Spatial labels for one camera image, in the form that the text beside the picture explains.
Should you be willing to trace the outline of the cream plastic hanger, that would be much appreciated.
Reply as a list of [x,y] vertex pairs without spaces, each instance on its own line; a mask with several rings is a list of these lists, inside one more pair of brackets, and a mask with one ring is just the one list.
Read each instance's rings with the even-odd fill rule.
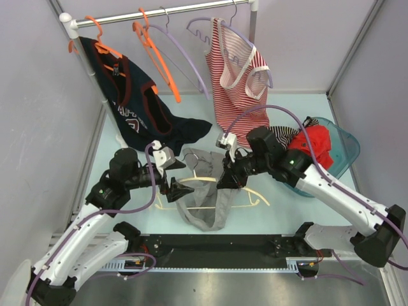
[[[190,178],[182,178],[179,180],[180,183],[183,182],[192,182],[192,181],[202,181],[202,182],[218,182],[218,180],[214,177],[199,177],[196,174],[196,170],[193,170],[193,177]],[[249,208],[249,207],[256,207],[258,206],[261,201],[268,207],[271,206],[270,202],[259,192],[249,188],[243,187],[249,199],[249,203],[246,205],[232,205],[232,208]],[[154,207],[159,210],[175,210],[175,208],[166,208],[163,206],[163,202],[161,201],[159,193],[156,193],[156,200],[157,203],[154,204]],[[215,210],[215,207],[187,207],[188,210]]]

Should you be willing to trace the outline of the grey tank top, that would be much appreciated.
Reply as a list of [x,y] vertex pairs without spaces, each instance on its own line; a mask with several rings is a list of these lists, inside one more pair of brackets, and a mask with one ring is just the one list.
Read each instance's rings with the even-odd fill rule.
[[[217,152],[186,148],[183,150],[186,165],[197,177],[220,179],[224,172],[224,156]],[[184,183],[193,193],[176,201],[181,218],[202,231],[219,231],[227,218],[238,194],[237,189],[218,189],[216,182],[192,180]]]

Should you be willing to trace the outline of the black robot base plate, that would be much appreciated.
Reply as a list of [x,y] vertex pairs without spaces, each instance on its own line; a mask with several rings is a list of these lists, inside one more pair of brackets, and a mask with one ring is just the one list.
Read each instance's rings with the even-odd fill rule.
[[282,235],[181,235],[151,234],[132,238],[125,253],[140,252],[148,267],[160,262],[218,263],[221,267],[237,265],[238,262],[274,263],[279,258],[297,258],[301,262],[318,265],[331,252],[315,250],[299,236]]

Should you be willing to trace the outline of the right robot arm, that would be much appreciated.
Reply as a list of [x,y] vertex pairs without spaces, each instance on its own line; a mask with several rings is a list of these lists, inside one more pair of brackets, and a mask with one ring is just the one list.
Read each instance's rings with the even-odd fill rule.
[[348,188],[298,149],[286,150],[271,130],[257,127],[247,135],[251,151],[241,155],[233,133],[219,135],[216,145],[226,150],[219,189],[241,189],[251,175],[267,173],[276,181],[312,195],[344,217],[349,226],[305,222],[294,239],[295,251],[308,256],[316,249],[354,252],[366,263],[382,268],[403,239],[406,212],[386,207]]

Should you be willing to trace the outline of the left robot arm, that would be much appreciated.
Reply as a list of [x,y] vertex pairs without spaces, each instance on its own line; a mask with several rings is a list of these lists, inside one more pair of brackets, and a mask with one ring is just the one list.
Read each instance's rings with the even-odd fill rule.
[[154,141],[146,146],[145,157],[147,162],[142,165],[135,149],[115,152],[79,214],[55,245],[31,268],[26,305],[32,302],[69,305],[84,283],[115,258],[130,256],[140,263],[156,262],[153,255],[142,251],[140,230],[125,221],[114,225],[104,241],[87,250],[99,230],[117,215],[135,214],[153,204],[154,200],[150,199],[141,207],[124,210],[132,190],[149,187],[154,194],[161,193],[170,202],[192,191],[175,179],[167,179],[167,170],[185,168],[170,148]]

